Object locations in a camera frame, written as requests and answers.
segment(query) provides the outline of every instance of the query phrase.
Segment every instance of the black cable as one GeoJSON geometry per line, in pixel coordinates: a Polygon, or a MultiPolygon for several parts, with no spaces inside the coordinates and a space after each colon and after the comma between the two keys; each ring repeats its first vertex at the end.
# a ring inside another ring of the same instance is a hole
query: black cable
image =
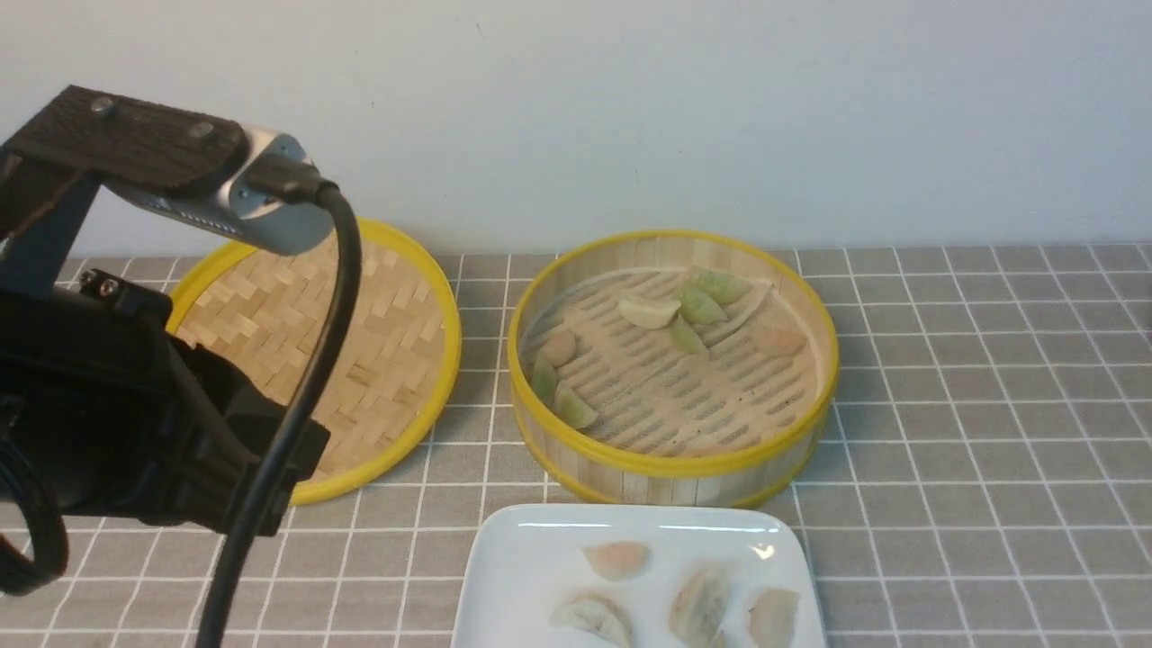
{"type": "Polygon", "coordinates": [[[8,484],[28,522],[32,558],[0,536],[0,592],[23,596],[63,575],[68,566],[68,533],[52,490],[40,481],[20,449],[3,437],[0,434],[0,480],[8,484]]]}
{"type": "Polygon", "coordinates": [[[285,469],[300,445],[305,423],[312,415],[320,394],[324,393],[356,307],[361,280],[361,240],[356,216],[334,184],[320,184],[318,189],[314,202],[332,216],[336,232],[339,256],[332,302],[328,304],[328,315],[320,329],[316,352],[304,368],[296,393],[288,402],[280,428],[272,439],[267,454],[260,461],[252,485],[244,495],[235,521],[226,536],[200,616],[197,648],[219,648],[223,641],[228,612],[244,562],[256,537],[257,526],[267,514],[272,496],[283,480],[285,469]]]}

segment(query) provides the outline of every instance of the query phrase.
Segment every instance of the steamed dumpling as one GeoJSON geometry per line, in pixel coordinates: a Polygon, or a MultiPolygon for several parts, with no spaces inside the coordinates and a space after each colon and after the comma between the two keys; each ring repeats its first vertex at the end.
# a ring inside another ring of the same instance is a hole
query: steamed dumpling
{"type": "Polygon", "coordinates": [[[590,632],[620,648],[632,648],[632,624],[623,610],[600,594],[583,594],[556,608],[548,619],[554,626],[590,632]]]}
{"type": "Polygon", "coordinates": [[[624,295],[616,303],[620,315],[634,326],[655,331],[664,329],[680,310],[677,300],[647,300],[637,295],[624,295]]]}
{"type": "Polygon", "coordinates": [[[744,296],[752,287],[746,279],[736,277],[735,274],[718,272],[715,270],[704,270],[703,268],[694,268],[688,273],[688,281],[720,306],[740,301],[740,297],[744,296]]]}
{"type": "Polygon", "coordinates": [[[748,631],[757,648],[789,648],[796,630],[799,594],[790,589],[767,589],[752,605],[748,631]]]}
{"type": "Polygon", "coordinates": [[[672,336],[672,344],[684,353],[704,356],[708,354],[708,347],[704,346],[704,340],[700,339],[699,333],[680,315],[672,321],[668,334],[672,336]]]}
{"type": "Polygon", "coordinates": [[[702,570],[680,590],[668,617],[668,628],[688,648],[708,648],[728,612],[732,583],[719,567],[702,570]]]}
{"type": "Polygon", "coordinates": [[[728,315],[715,300],[691,284],[681,286],[675,295],[680,300],[680,315],[689,324],[715,324],[728,319],[728,315]]]}
{"type": "Polygon", "coordinates": [[[569,428],[583,430],[591,425],[599,417],[592,406],[573,391],[568,385],[560,383],[556,386],[554,399],[555,413],[569,428]]]}
{"type": "Polygon", "coordinates": [[[537,352],[537,359],[544,359],[553,367],[563,367],[574,355],[576,355],[576,333],[567,329],[548,338],[537,352]]]}
{"type": "Polygon", "coordinates": [[[611,581],[630,579],[647,565],[649,547],[642,542],[612,542],[585,547],[584,557],[592,571],[611,581]]]}
{"type": "Polygon", "coordinates": [[[791,329],[756,326],[749,332],[749,337],[757,351],[773,360],[796,355],[808,344],[804,333],[791,329]]]}

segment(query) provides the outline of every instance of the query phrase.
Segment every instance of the screw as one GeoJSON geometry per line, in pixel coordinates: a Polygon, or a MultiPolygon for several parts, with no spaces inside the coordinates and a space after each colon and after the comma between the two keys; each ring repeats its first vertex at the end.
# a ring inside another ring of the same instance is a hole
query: screw
{"type": "Polygon", "coordinates": [[[120,281],[116,281],[115,279],[105,279],[104,282],[100,284],[101,297],[111,297],[112,295],[119,292],[120,292],[120,281]]]}
{"type": "Polygon", "coordinates": [[[206,121],[202,121],[196,126],[194,126],[191,129],[189,129],[188,134],[197,140],[199,140],[200,137],[207,137],[209,135],[212,134],[212,125],[206,121]]]}
{"type": "Polygon", "coordinates": [[[116,107],[116,104],[109,97],[100,97],[92,101],[89,106],[97,116],[107,116],[112,112],[112,108],[116,107]]]}

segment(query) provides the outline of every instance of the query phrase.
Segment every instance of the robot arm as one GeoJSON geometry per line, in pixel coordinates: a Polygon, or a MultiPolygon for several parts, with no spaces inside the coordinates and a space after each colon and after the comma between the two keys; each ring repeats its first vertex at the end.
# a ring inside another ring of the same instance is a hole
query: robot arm
{"type": "Polygon", "coordinates": [[[291,136],[77,86],[45,106],[0,148],[0,502],[20,506],[35,556],[0,538],[0,590],[63,573],[62,514],[108,515],[235,535],[212,588],[230,601],[238,567],[223,565],[242,566],[252,534],[276,533],[327,443],[309,416],[358,281],[355,217],[291,136]],[[276,254],[311,249],[336,224],[333,307],[287,407],[168,336],[167,295],[94,269],[79,294],[53,287],[101,186],[276,254]]]}

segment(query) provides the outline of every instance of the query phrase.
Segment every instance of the white wall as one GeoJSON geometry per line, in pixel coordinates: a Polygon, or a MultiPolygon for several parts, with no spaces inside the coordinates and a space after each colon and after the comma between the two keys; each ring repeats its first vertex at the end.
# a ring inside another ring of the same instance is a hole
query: white wall
{"type": "MultiPolygon", "coordinates": [[[[0,134],[74,82],[295,134],[434,250],[1152,239],[1147,0],[0,3],[0,134]]],[[[83,254],[218,243],[101,197],[83,254]]]]}

